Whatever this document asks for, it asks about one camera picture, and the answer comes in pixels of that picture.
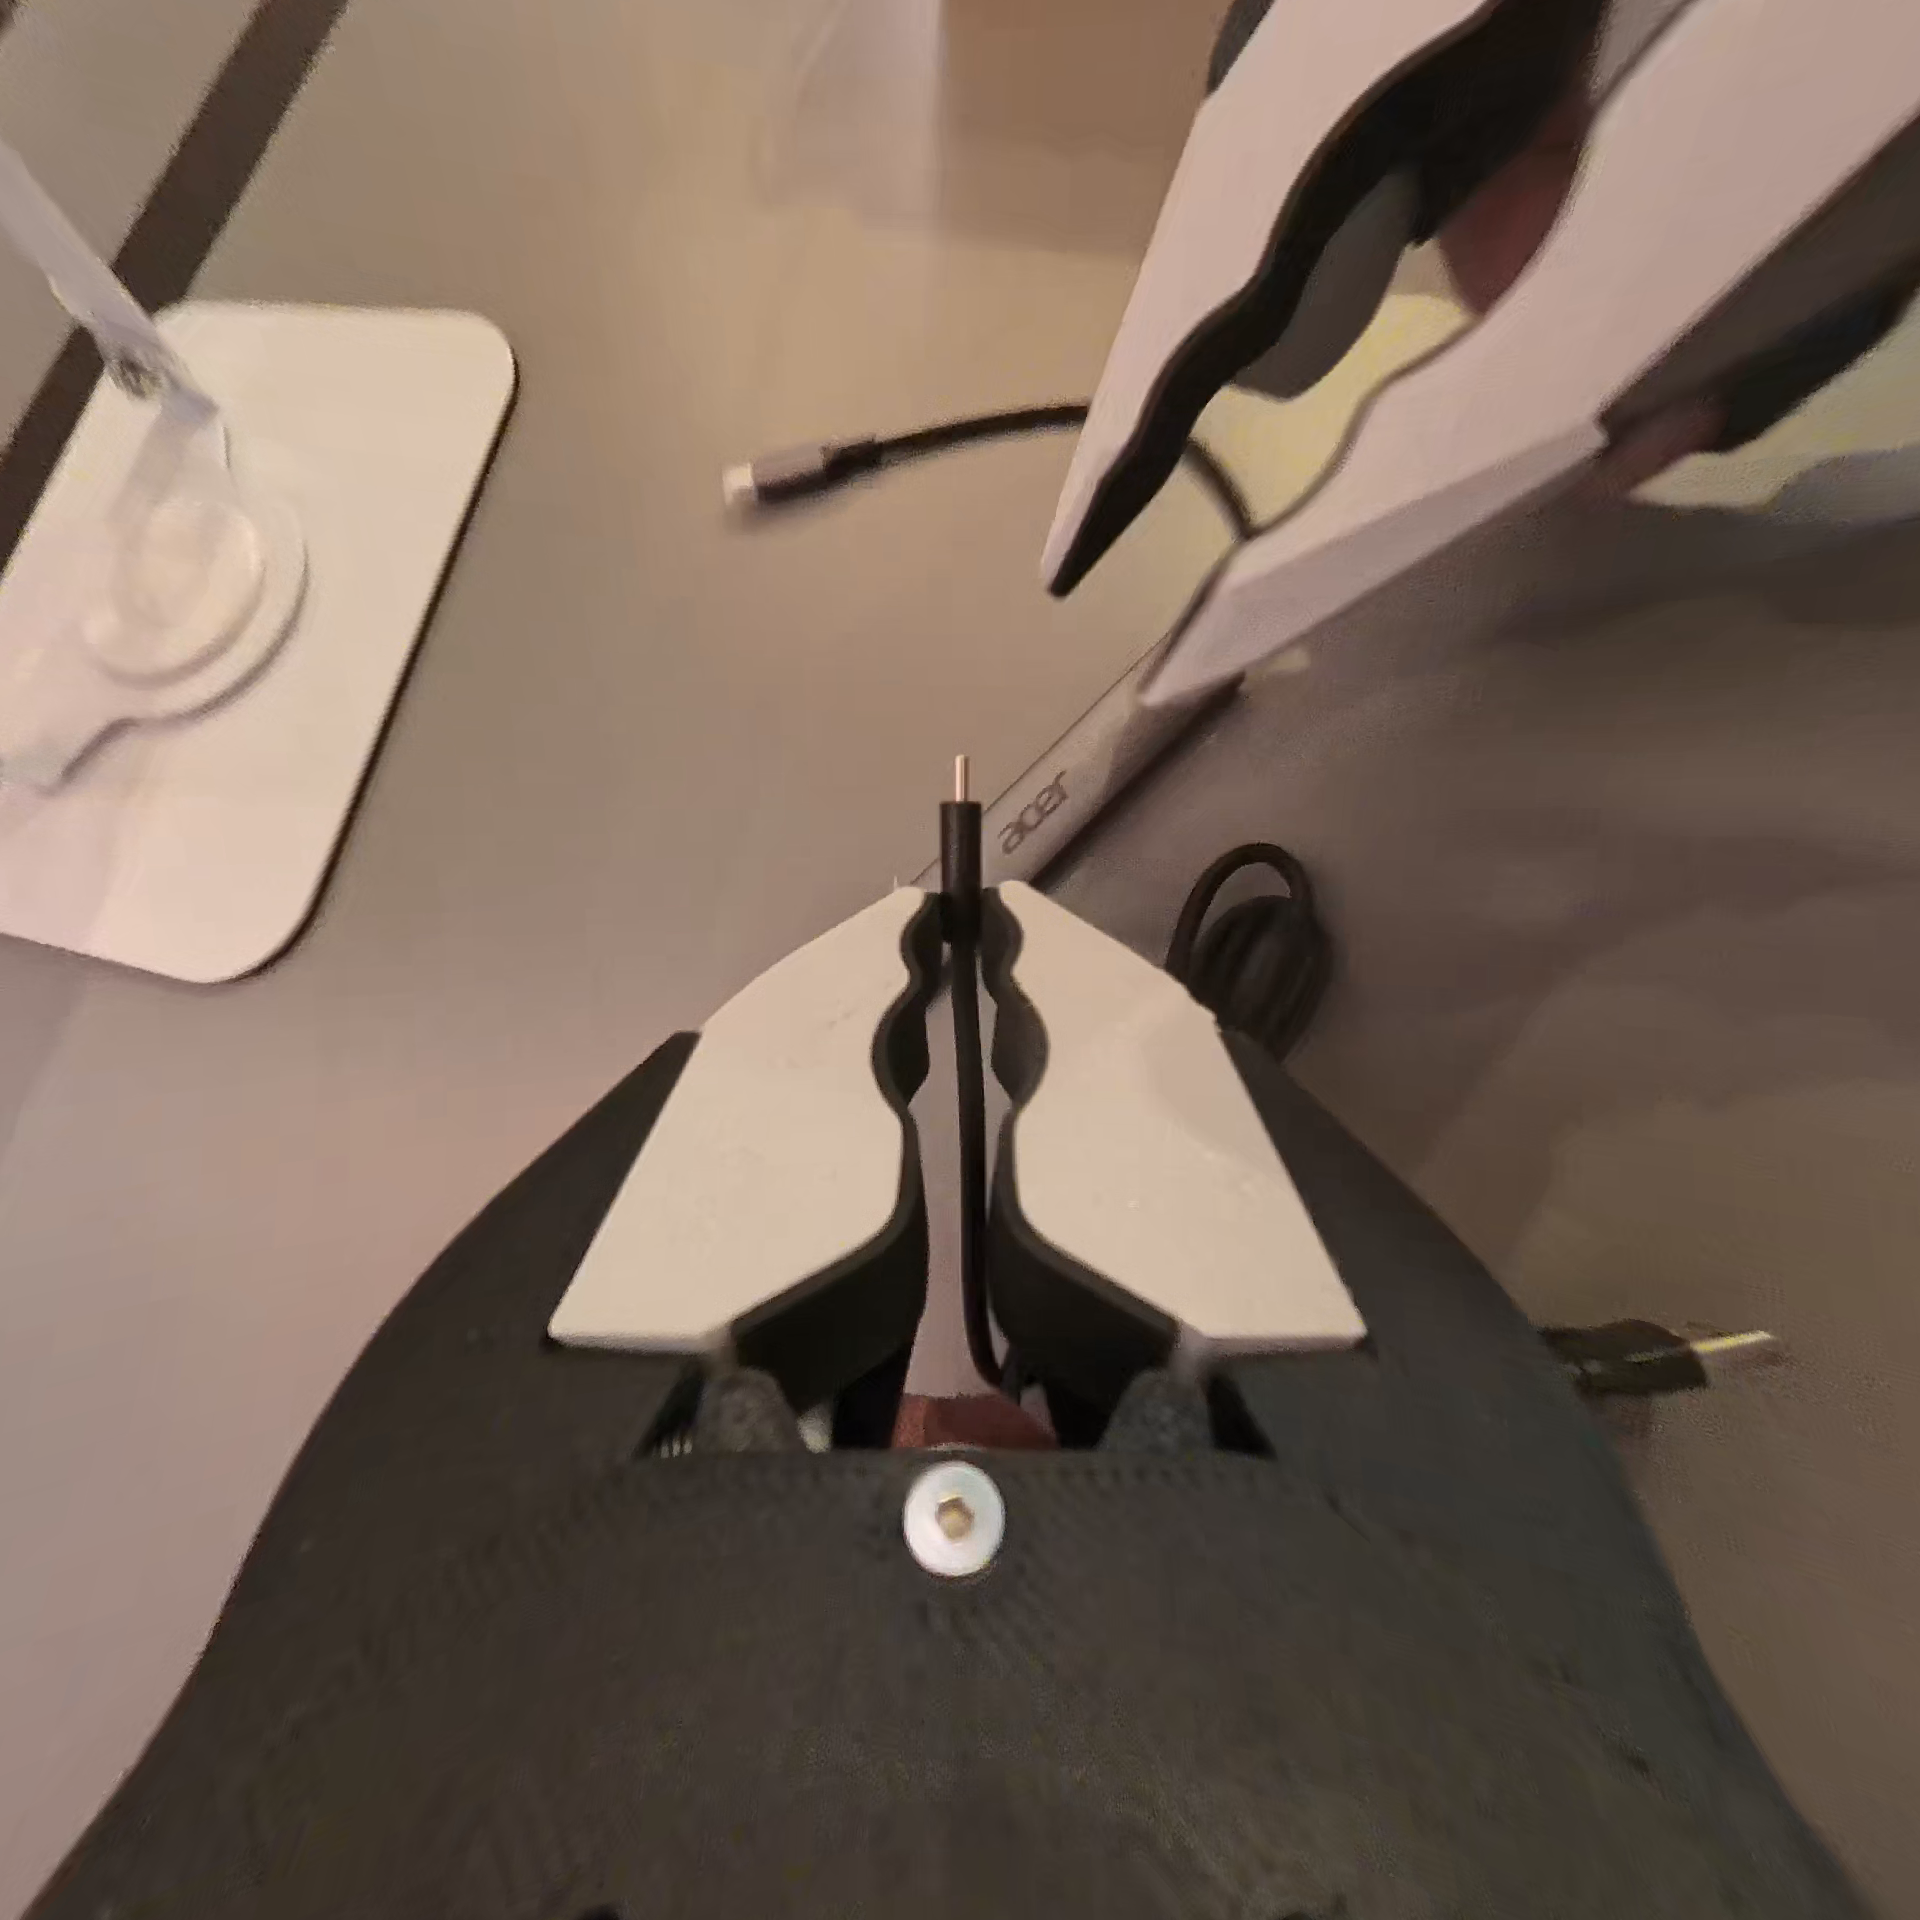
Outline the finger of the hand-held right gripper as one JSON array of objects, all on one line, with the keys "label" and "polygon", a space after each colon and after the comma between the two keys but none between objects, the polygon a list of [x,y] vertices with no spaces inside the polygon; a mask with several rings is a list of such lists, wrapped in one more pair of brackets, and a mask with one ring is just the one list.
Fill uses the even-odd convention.
[{"label": "finger of the hand-held right gripper", "polygon": [[1066,596],[1163,489],[1214,396],[1301,397],[1413,248],[1427,72],[1497,5],[1271,5],[1192,116],[1046,535]]},{"label": "finger of the hand-held right gripper", "polygon": [[1552,228],[1329,475],[1227,562],[1141,688],[1181,705],[1566,491],[1606,417],[1915,122],[1918,5],[1691,5],[1594,113]]}]

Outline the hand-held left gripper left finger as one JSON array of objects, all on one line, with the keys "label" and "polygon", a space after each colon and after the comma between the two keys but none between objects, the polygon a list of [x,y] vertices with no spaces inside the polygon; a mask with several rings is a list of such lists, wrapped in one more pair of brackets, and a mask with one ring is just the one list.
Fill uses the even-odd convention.
[{"label": "hand-held left gripper left finger", "polygon": [[698,1028],[553,1309],[563,1348],[731,1360],[794,1407],[910,1354],[928,1212],[910,1113],[942,913],[896,888]]}]

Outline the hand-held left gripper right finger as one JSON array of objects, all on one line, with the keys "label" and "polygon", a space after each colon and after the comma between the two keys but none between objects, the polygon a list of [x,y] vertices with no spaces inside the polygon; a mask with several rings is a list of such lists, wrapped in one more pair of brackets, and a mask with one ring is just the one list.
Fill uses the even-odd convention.
[{"label": "hand-held left gripper right finger", "polygon": [[1025,1376],[1351,1354],[1363,1319],[1211,1010],[1022,880],[984,895],[1006,1092],[987,1292]]}]

